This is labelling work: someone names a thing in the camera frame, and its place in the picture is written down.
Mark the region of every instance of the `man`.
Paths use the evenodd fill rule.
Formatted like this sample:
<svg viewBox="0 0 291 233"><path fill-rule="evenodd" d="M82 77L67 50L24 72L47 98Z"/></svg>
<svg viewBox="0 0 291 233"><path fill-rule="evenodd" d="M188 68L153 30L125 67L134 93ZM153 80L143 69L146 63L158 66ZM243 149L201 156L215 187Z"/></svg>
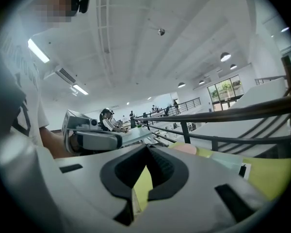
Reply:
<svg viewBox="0 0 291 233"><path fill-rule="evenodd" d="M136 127L136 122L135 122L135 114L131 111L130 112L130 128L133 129Z"/></svg>
<svg viewBox="0 0 291 233"><path fill-rule="evenodd" d="M178 103L177 103L177 101L175 99L174 99L174 106L175 106L175 108L177 110L177 114L179 115L180 114L180 112L179 112L179 105L178 105Z"/></svg>
<svg viewBox="0 0 291 233"><path fill-rule="evenodd" d="M46 128L49 123L41 102L38 70L31 59L28 40L57 26L58 22L70 21L80 4L79 0L33 0L24 9L12 14L0 32L0 68L8 70L7 74L13 76L26 95L11 131L24 134L34 144L48 148L54 158L73 155L65 150L63 138ZM77 151L75 137L70 138L70 143Z"/></svg>

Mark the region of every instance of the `recessed light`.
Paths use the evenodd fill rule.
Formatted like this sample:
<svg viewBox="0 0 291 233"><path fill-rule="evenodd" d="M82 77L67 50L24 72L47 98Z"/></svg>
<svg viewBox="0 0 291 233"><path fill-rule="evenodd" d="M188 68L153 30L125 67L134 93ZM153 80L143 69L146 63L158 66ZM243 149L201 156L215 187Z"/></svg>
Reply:
<svg viewBox="0 0 291 233"><path fill-rule="evenodd" d="M228 52L224 52L221 54L220 57L221 57L221 62L224 62L224 61L227 61L231 57L231 55Z"/></svg>
<svg viewBox="0 0 291 233"><path fill-rule="evenodd" d="M289 30L289 27L286 27L286 28L282 29L281 32L285 32L287 30Z"/></svg>

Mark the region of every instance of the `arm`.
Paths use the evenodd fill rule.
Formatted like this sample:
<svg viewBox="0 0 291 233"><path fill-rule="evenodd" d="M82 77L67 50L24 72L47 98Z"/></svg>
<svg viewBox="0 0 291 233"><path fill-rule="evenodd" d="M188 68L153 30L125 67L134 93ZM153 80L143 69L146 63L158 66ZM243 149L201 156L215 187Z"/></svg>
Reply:
<svg viewBox="0 0 291 233"><path fill-rule="evenodd" d="M43 146L50 151L54 159L73 156L65 150L64 139L61 136L52 133L45 127L39 130Z"/></svg>

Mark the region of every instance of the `person in background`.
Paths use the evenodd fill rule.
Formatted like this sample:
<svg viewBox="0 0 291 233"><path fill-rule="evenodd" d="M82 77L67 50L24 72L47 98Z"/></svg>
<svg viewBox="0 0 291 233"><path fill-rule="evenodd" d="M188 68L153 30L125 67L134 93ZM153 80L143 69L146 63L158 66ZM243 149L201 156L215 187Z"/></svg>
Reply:
<svg viewBox="0 0 291 233"><path fill-rule="evenodd" d="M114 112L111 111L110 122L111 122L114 126L118 126L119 123L118 123L118 121L116 121L116 120L114 119L113 115L114 115Z"/></svg>
<svg viewBox="0 0 291 233"><path fill-rule="evenodd" d="M136 127L135 114L131 111L129 116L130 116L130 128L133 129Z"/></svg>
<svg viewBox="0 0 291 233"><path fill-rule="evenodd" d="M122 121L123 121L123 122L128 122L127 117L123 115Z"/></svg>
<svg viewBox="0 0 291 233"><path fill-rule="evenodd" d="M114 126L111 122L110 119L112 117L112 113L108 108L105 108L101 111L99 115L99 121L100 121L100 126L103 131L114 131L114 132L124 132L127 133L126 129L121 129L116 126Z"/></svg>
<svg viewBox="0 0 291 233"><path fill-rule="evenodd" d="M179 105L178 105L178 103L177 103L177 101L175 99L174 99L174 106L175 106L175 108L177 110L177 114L179 115L180 114L180 112L179 112Z"/></svg>

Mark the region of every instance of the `black foam padding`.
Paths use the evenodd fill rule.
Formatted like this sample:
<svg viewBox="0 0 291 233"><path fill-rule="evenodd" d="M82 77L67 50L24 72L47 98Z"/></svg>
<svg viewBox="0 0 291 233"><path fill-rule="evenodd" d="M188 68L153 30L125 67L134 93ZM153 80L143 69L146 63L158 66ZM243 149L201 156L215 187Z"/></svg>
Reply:
<svg viewBox="0 0 291 233"><path fill-rule="evenodd" d="M133 215L131 190L147 166L153 183L148 200L171 198L187 182L189 171L179 159L157 149L141 145L136 149L107 162L100 170L100 179L106 189L115 197L126 199L129 210L123 210L114 218L126 224Z"/></svg>
<svg viewBox="0 0 291 233"><path fill-rule="evenodd" d="M70 165L70 166L63 166L63 167L60 167L60 171L62 173L68 173L68 172L72 172L72 171L75 171L75 170L78 170L78 169L81 169L83 168L80 164L73 164L73 165Z"/></svg>
<svg viewBox="0 0 291 233"><path fill-rule="evenodd" d="M153 190L149 191L148 201L171 198L186 184L189 170L181 160L157 148L150 148L149 153L146 166Z"/></svg>
<svg viewBox="0 0 291 233"><path fill-rule="evenodd" d="M219 185L214 189L222 199L223 203L227 206L237 223L243 221L254 213L254 211L228 184Z"/></svg>

